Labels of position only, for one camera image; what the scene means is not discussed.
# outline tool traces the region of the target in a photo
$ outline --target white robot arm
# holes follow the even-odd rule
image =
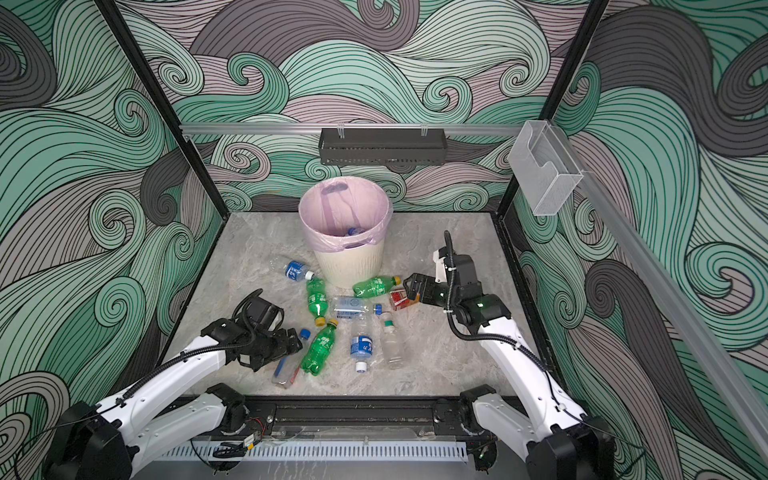
[[[446,248],[435,252],[435,277],[413,274],[409,297],[442,306],[453,333],[478,340],[501,367],[528,413],[507,404],[488,386],[462,393],[469,399],[471,429],[488,430],[526,460],[537,480],[613,478],[613,437],[601,419],[588,417],[531,352],[501,300],[484,294],[469,256]],[[233,318],[206,327],[179,356],[132,386],[91,407],[83,402],[62,414],[44,475],[48,480],[128,480],[169,449],[203,432],[237,434],[245,418],[244,397],[219,384],[180,408],[157,416],[209,373],[237,359],[253,371],[302,348],[293,329],[275,324],[280,309],[257,290]],[[467,327],[460,333],[453,317]]]
[[[472,258],[453,252],[449,232],[433,260],[434,277],[414,273],[403,282],[409,298],[441,306],[458,338],[479,341],[528,413],[523,415],[493,389],[481,386],[462,393],[472,404],[474,421],[523,458],[531,478],[613,478],[610,427],[589,417],[552,378],[504,303],[483,293]],[[454,317],[469,333],[458,330]]]
[[[254,372],[302,349],[294,329],[282,329],[282,310],[251,293],[232,318],[212,322],[181,353],[144,378],[102,399],[74,404],[59,419],[44,465],[46,479],[128,480],[146,464],[200,433],[237,434],[245,398],[211,387],[192,402],[157,416],[208,374],[237,360]],[[277,315],[281,320],[276,323]]]

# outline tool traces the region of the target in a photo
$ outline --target trash can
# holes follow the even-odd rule
[[[379,273],[392,219],[392,201],[379,185],[358,177],[324,180],[301,197],[299,216],[306,241],[333,285],[352,288]]]

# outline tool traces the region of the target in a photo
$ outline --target wave pattern wallpaper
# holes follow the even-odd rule
[[[219,230],[142,92],[92,0],[0,1],[3,478],[154,367]]]
[[[556,123],[768,400],[768,2],[612,12]],[[565,381],[648,455],[625,478],[768,478],[685,343],[577,190],[515,198],[511,236]],[[619,444],[620,472],[640,454]]]
[[[182,123],[521,124],[588,0],[118,0]],[[626,8],[643,0],[622,0]],[[231,210],[296,210],[319,180],[379,183],[398,211],[495,210],[514,139],[461,136],[440,167],[328,167],[317,136],[202,135]]]

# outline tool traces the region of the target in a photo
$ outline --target crushed plastic bottle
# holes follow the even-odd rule
[[[337,319],[351,319],[357,313],[370,312],[368,300],[354,296],[334,296],[331,298],[331,313]]]
[[[315,325],[326,325],[326,311],[328,310],[328,300],[326,298],[326,283],[323,279],[316,276],[306,283],[306,303],[315,317]]]
[[[310,345],[309,351],[301,361],[301,369],[313,376],[317,376],[326,363],[336,341],[336,326],[339,323],[335,319],[328,319],[328,325],[317,334]]]
[[[291,260],[285,255],[275,255],[270,259],[270,270],[279,275],[286,276],[294,282],[311,280],[315,273],[298,260]]]
[[[392,287],[402,283],[399,276],[374,276],[372,279],[364,282],[355,283],[352,290],[357,298],[373,298],[374,296],[384,295]]]
[[[368,371],[368,359],[373,355],[373,340],[368,324],[368,313],[355,313],[350,319],[352,324],[352,344],[349,354],[355,360],[355,371],[365,373]]]
[[[392,319],[390,312],[383,312],[381,305],[374,307],[376,315],[382,321],[382,352],[384,353],[384,363],[391,369],[399,369],[405,366],[405,343],[400,338],[397,328],[395,327],[395,321]]]
[[[310,339],[310,331],[308,329],[301,329],[299,337],[302,340]],[[303,357],[299,353],[293,355],[284,356],[277,363],[275,373],[272,375],[272,383],[279,385],[284,389],[287,389],[296,381],[296,376],[301,371],[301,361]]]

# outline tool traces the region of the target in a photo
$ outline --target marble floor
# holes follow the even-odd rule
[[[432,251],[444,246],[443,231],[451,232],[454,250],[475,261],[478,279],[486,293],[497,294],[520,326],[529,345],[530,329],[509,273],[501,245],[488,214],[394,214],[386,238],[382,275],[435,274]],[[267,259],[282,253],[315,263],[303,240],[299,214],[237,213],[229,219],[210,258],[187,312],[171,341],[166,359],[176,356],[200,329],[212,320],[229,316],[251,291],[263,288],[262,297],[285,309],[283,326],[319,330],[306,309],[306,291],[271,273]],[[350,294],[329,286],[328,294]],[[386,297],[381,297],[385,304]],[[336,345],[325,369],[317,376],[303,375],[288,390],[274,386],[270,377],[275,364],[251,372],[232,362],[196,384],[188,393],[201,394],[224,382],[244,395],[415,395],[455,396],[488,383],[502,395],[515,392],[490,355],[476,342],[464,342],[451,333],[445,314],[436,306],[416,304],[393,313],[406,340],[407,366],[389,370],[376,348],[381,327],[372,323],[374,356],[367,373],[357,373],[349,356],[350,328],[341,322]]]

